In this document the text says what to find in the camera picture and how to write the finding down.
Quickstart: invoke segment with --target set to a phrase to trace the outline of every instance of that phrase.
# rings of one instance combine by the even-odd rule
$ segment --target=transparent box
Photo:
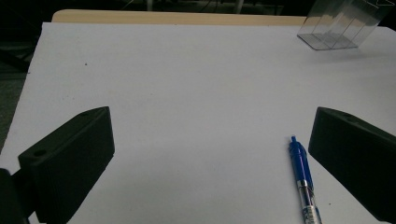
[[[393,7],[388,0],[317,0],[297,36],[312,49],[356,48]]]

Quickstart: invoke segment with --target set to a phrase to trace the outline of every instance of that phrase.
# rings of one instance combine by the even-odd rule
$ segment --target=screw hole
[[[40,157],[40,156],[43,156],[46,153],[47,153],[46,150],[38,150],[33,155],[36,156],[36,157]]]

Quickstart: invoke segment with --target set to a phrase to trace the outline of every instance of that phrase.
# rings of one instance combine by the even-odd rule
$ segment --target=blue pen
[[[291,138],[289,151],[294,176],[297,181],[297,188],[300,193],[304,223],[321,224],[319,210],[315,203],[314,185],[312,183],[311,173],[309,172],[306,151],[304,147],[297,142],[295,136]]]

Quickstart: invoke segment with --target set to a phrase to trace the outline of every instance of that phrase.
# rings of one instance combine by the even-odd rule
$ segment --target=acrylic holder
[[[317,0],[297,36],[312,49],[356,48],[393,7],[387,0]]]

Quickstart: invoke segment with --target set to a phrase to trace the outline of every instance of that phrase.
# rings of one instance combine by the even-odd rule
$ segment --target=white table
[[[45,23],[0,163],[108,105],[116,154],[69,223],[303,223],[289,138],[318,106],[396,134],[396,34],[313,51],[298,29]],[[308,159],[325,223],[379,223]]]

